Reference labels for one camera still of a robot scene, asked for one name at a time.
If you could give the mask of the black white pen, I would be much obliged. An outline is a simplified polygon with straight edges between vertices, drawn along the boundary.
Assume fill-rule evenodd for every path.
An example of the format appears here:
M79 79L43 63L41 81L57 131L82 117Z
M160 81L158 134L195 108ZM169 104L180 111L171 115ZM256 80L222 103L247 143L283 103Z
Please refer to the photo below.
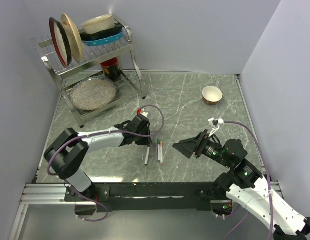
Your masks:
M147 146L147 148L146 148L146 154L145 154L145 158L144 158L144 165L145 165L145 166L148 165L149 151L150 151L150 146Z

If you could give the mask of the green marker pen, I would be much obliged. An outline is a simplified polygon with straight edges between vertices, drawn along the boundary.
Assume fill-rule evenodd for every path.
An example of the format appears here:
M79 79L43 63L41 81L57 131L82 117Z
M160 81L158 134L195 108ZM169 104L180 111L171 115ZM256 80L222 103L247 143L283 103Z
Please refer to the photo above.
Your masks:
M156 144L156 159L157 159L157 162L160 163L160 145Z

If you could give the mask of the pink marker pen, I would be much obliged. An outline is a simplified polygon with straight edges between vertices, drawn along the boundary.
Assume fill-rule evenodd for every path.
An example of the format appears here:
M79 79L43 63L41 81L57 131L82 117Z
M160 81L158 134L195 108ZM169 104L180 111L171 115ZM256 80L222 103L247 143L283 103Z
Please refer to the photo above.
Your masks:
M163 164L163 147L160 147L160 164Z

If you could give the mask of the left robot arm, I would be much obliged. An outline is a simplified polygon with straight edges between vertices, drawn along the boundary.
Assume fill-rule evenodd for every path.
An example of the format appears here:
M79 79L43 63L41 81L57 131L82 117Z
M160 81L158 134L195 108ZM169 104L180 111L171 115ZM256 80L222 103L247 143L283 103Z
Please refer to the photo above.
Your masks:
M76 132L72 128L64 130L44 153L47 162L55 156L51 167L57 176L76 189L76 195L83 201L97 199L97 190L90 178L80 169L86 154L110 147L122 147L135 143L149 146L151 138L149 113L138 113L133 120L125 121L97 132Z

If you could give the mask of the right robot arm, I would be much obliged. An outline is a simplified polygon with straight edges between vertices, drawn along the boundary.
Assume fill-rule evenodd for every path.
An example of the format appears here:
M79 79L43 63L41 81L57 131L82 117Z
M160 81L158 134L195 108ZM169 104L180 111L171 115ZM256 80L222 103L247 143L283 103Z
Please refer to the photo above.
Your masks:
M310 233L310 217L304 217L290 207L271 187L266 178L247 159L247 152L238 139L224 145L207 131L181 140L173 148L186 158L204 155L228 171L214 181L214 195L237 202L265 227L275 240L304 240Z

